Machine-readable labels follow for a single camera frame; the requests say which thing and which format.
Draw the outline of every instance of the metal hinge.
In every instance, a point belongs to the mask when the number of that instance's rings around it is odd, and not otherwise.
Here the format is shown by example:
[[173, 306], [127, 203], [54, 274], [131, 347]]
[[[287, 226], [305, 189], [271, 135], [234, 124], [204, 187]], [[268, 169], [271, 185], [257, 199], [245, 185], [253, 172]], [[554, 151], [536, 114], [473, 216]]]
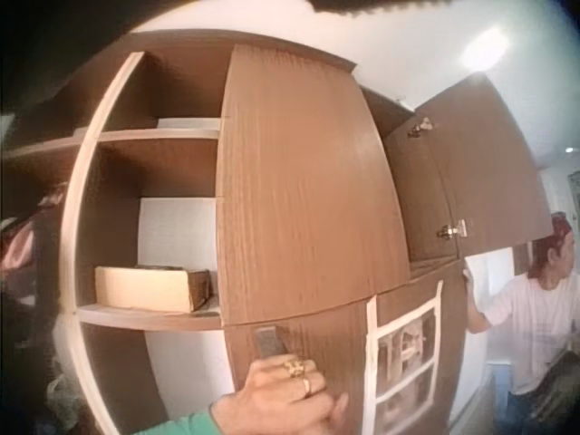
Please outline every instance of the metal hinge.
[[429, 118], [423, 118], [423, 121], [421, 121], [420, 124], [415, 125], [412, 129], [407, 131], [407, 137], [416, 139], [421, 136], [422, 131], [430, 130], [433, 130], [433, 124]]
[[452, 227], [451, 225], [446, 225], [442, 229], [437, 232], [437, 237], [442, 238], [444, 240], [451, 240], [455, 236], [457, 237], [467, 237], [468, 236], [468, 228], [465, 224], [465, 220], [460, 219], [457, 223], [456, 227]]

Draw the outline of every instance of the light fixture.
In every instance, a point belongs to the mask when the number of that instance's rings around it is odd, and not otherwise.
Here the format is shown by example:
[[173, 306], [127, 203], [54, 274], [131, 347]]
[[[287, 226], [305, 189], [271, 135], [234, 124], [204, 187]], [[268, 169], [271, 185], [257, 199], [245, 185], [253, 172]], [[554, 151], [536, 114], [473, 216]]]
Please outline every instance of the light fixture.
[[468, 45], [461, 61], [472, 71], [488, 70], [501, 59], [508, 45], [507, 37], [497, 27], [493, 27]]

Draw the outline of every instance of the gold ring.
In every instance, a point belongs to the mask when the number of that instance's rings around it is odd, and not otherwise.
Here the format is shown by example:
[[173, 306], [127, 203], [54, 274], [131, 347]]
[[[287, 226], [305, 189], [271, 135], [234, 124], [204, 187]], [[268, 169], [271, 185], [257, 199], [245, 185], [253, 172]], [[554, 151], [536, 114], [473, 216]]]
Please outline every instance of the gold ring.
[[305, 364], [300, 360], [286, 361], [284, 367], [288, 370], [291, 378], [304, 376], [306, 369]]
[[310, 394], [312, 393], [312, 387], [310, 385], [310, 380], [308, 378], [306, 378], [305, 376], [303, 376], [301, 379], [302, 379], [302, 382], [304, 383], [304, 389], [306, 390], [305, 397], [309, 397]]

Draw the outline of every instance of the ceiling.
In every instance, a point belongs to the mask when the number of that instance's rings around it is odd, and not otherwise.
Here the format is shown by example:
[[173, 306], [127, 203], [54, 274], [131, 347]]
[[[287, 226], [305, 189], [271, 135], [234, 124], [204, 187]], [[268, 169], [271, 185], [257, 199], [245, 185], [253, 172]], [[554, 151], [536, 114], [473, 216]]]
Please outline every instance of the ceiling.
[[201, 0], [135, 29], [211, 28], [265, 34], [357, 63], [356, 80], [412, 109], [470, 74], [466, 46], [497, 27], [509, 47], [488, 76], [512, 111], [538, 167], [580, 146], [580, 39], [548, 0], [452, 0], [316, 13], [305, 0]]

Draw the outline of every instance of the wooden cabinet door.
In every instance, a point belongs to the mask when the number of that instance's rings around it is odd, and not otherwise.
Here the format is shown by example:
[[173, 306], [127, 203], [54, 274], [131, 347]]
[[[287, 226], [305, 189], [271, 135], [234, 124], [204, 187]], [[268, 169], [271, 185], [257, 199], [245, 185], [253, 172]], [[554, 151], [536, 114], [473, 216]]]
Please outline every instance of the wooden cabinet door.
[[225, 324], [316, 313], [408, 280], [389, 165], [348, 72], [236, 46], [217, 154]]
[[430, 153], [429, 136], [408, 137], [408, 132], [419, 123], [418, 116], [412, 117], [383, 141], [412, 263], [458, 254], [454, 239], [437, 236], [452, 218], [439, 169]]
[[[497, 90], [474, 74], [417, 110], [433, 130], [420, 136], [436, 162], [455, 226], [472, 256], [513, 247], [552, 232], [544, 189], [524, 137]], [[409, 139], [412, 146], [414, 139]]]
[[236, 390], [246, 381], [250, 363], [260, 357], [256, 329], [276, 326], [288, 352], [316, 362], [332, 394], [348, 392], [344, 435], [361, 433], [364, 395], [366, 303], [266, 324], [225, 327], [226, 347]]
[[[440, 350], [436, 361], [437, 372], [433, 401], [430, 407], [420, 416], [413, 413], [421, 408], [421, 393], [417, 394], [415, 402], [409, 397], [401, 399], [393, 396], [391, 404], [383, 403], [376, 407], [375, 432], [385, 433], [380, 427], [389, 426], [393, 430], [397, 426], [406, 426], [404, 435], [422, 435], [425, 433], [447, 433], [447, 424], [451, 405], [459, 382], [459, 371], [463, 359], [463, 343], [467, 325], [466, 289], [462, 275], [463, 262], [454, 261], [440, 269], [430, 272], [409, 284], [396, 288], [377, 297], [377, 324], [379, 327], [400, 319], [409, 312], [420, 308], [437, 295], [439, 281], [442, 281], [440, 297]], [[423, 326], [423, 349], [430, 346], [430, 338], [425, 334]], [[385, 359], [379, 351], [378, 373], [389, 370], [384, 367]], [[413, 372], [407, 366], [407, 372], [400, 374], [403, 380], [409, 380]]]

